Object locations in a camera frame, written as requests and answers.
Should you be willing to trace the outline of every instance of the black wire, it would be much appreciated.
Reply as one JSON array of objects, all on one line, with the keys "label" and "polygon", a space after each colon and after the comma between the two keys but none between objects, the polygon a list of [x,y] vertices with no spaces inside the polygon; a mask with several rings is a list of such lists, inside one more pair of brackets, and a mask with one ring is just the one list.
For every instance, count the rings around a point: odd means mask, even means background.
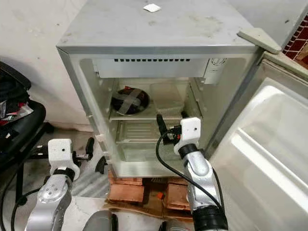
[{"label": "black wire", "polygon": [[32,190],[30,192],[27,192],[25,195],[22,195],[18,201],[16,202],[14,208],[13,208],[13,212],[12,212],[12,216],[11,216],[11,231],[15,231],[15,215],[16,215],[16,211],[17,211],[17,208],[20,204],[20,202],[22,201],[22,199],[26,198],[27,196],[33,194],[33,193],[36,193],[40,190],[40,188],[38,189],[35,189],[35,190]]},{"label": "black wire", "polygon": [[18,170],[23,166],[23,164],[25,163],[25,161],[28,159],[28,157],[31,155],[31,152],[29,152],[24,159],[19,163],[17,169],[15,170],[15,172],[12,174],[11,178],[9,179],[7,185],[4,187],[4,190],[2,192],[1,195],[1,200],[0,200],[0,228],[2,231],[6,231],[5,227],[4,227],[4,223],[3,223],[3,204],[4,204],[4,197],[6,194],[6,191],[8,190],[11,182],[13,181],[13,179],[15,178]]},{"label": "black wire", "polygon": [[221,207],[223,209],[223,212],[225,213],[225,203],[223,202],[223,196],[222,196],[222,190],[221,190],[221,185],[220,185],[220,182],[219,182],[219,179],[218,179],[218,175],[215,171],[215,169],[213,168],[213,173],[214,173],[214,176],[216,178],[216,182],[217,182],[217,185],[218,185],[218,191],[219,191],[219,196],[220,196],[220,202],[221,202]]},{"label": "black wire", "polygon": [[165,161],[163,161],[163,159],[159,156],[159,145],[161,140],[168,134],[168,133],[172,133],[172,129],[166,131],[164,134],[161,135],[161,137],[159,137],[157,144],[156,144],[156,157],[158,159],[158,161],[165,166],[166,168],[168,168],[170,171],[174,172],[175,174],[177,174],[178,176],[184,178],[185,180],[187,180],[190,184],[194,185],[195,187],[197,187],[198,189],[200,189],[202,192],[204,192],[209,198],[211,198],[211,200],[217,205],[217,207],[219,208],[219,210],[221,210],[224,214],[224,210],[222,209],[220,203],[215,199],[215,197],[213,197],[207,190],[205,190],[203,187],[201,187],[199,184],[197,184],[195,181],[193,181],[192,179],[190,179],[189,177],[183,175],[182,173],[180,173],[179,171],[177,171],[176,169],[174,169],[173,167],[171,167],[170,165],[168,165]]}]

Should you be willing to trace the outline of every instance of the mini fridge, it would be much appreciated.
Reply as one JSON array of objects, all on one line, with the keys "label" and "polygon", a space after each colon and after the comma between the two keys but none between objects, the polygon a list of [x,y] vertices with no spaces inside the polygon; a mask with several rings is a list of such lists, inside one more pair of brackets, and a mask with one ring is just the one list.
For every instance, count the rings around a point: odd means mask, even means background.
[{"label": "mini fridge", "polygon": [[[155,157],[156,114],[163,108],[170,127],[184,111],[202,121],[199,148],[218,173],[231,230],[306,230],[308,71],[271,53],[277,45],[259,30],[252,42],[239,37],[254,29],[226,1],[154,3],[151,13],[147,1],[88,0],[57,44],[114,173],[172,176]],[[149,95],[144,111],[114,110],[125,87]],[[173,145],[161,155],[183,170]]]}]

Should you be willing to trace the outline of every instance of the cardboard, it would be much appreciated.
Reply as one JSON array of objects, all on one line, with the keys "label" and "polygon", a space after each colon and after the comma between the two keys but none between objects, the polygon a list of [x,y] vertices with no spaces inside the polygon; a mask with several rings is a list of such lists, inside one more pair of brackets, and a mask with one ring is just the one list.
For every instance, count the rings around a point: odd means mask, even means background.
[{"label": "cardboard", "polygon": [[142,205],[107,200],[103,208],[122,209],[142,213],[155,218],[175,218],[184,222],[193,222],[190,211],[168,209],[164,206],[163,201],[157,198],[159,192],[166,193],[167,184],[153,183],[151,180],[144,180],[144,186],[145,190]]}]

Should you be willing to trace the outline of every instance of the chair wheel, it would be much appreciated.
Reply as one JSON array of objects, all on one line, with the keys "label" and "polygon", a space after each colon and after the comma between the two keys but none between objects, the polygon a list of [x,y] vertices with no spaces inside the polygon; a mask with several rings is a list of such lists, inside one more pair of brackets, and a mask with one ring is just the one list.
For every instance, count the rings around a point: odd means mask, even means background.
[{"label": "chair wheel", "polygon": [[21,199],[19,205],[23,206],[23,205],[25,205],[27,203],[27,201],[28,201],[28,199],[26,197],[24,197],[23,199]]},{"label": "chair wheel", "polygon": [[47,134],[51,134],[54,132],[54,126],[51,125],[50,123],[45,124],[45,131]]}]

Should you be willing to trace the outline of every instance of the white sticker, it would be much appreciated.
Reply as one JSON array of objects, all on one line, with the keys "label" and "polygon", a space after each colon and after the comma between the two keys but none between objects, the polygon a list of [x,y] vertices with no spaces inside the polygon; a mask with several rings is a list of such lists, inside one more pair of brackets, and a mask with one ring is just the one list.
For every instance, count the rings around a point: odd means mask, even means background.
[{"label": "white sticker", "polygon": [[157,5],[155,5],[155,4],[149,4],[149,5],[146,5],[145,7],[144,7],[144,9],[146,10],[146,11],[149,11],[149,12],[156,12],[156,11],[158,11],[158,10],[160,10],[161,9],[161,7],[159,7],[159,6],[157,6]]}]

